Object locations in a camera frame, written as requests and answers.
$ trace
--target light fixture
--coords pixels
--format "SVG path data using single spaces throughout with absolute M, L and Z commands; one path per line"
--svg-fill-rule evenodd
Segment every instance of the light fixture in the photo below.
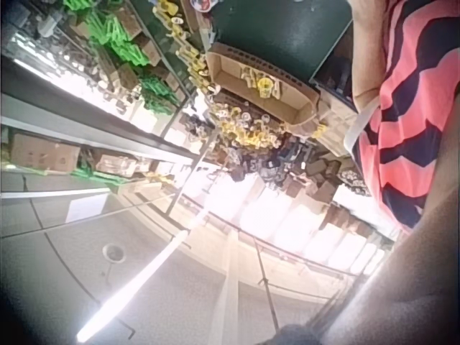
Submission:
M 182 230 L 133 280 L 128 282 L 115 295 L 107 300 L 90 321 L 78 332 L 77 340 L 84 343 L 94 334 L 99 332 L 117 316 L 137 291 L 158 270 L 166 259 L 184 242 L 188 235 L 187 230 Z

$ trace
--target green table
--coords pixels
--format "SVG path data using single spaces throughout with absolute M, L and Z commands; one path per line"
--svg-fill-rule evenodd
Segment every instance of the green table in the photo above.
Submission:
M 346 0 L 224 0 L 211 13 L 219 42 L 305 83 L 351 23 Z

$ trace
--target forearm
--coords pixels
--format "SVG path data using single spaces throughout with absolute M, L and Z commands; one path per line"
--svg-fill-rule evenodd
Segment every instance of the forearm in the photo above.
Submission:
M 364 20 L 353 11 L 353 99 L 361 111 L 378 96 L 385 75 L 383 18 Z

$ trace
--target round ceiling fixture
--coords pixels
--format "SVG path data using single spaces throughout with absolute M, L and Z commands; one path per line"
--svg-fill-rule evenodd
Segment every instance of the round ceiling fixture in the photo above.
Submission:
M 112 264 L 121 264 L 126 260 L 127 256 L 124 253 L 124 249 L 116 244 L 107 244 L 102 249 L 103 257 Z

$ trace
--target open cardboard tray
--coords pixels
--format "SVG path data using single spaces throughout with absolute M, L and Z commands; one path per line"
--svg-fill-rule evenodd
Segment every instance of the open cardboard tray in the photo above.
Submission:
M 214 83 L 264 109 L 268 114 L 288 124 L 300 124 L 315 116 L 319 93 L 274 65 L 221 43 L 212 45 L 206 53 L 206 59 Z M 240 78 L 240 64 L 277 78 L 280 81 L 281 99 L 260 98 L 257 89 L 248 88 L 246 81 Z

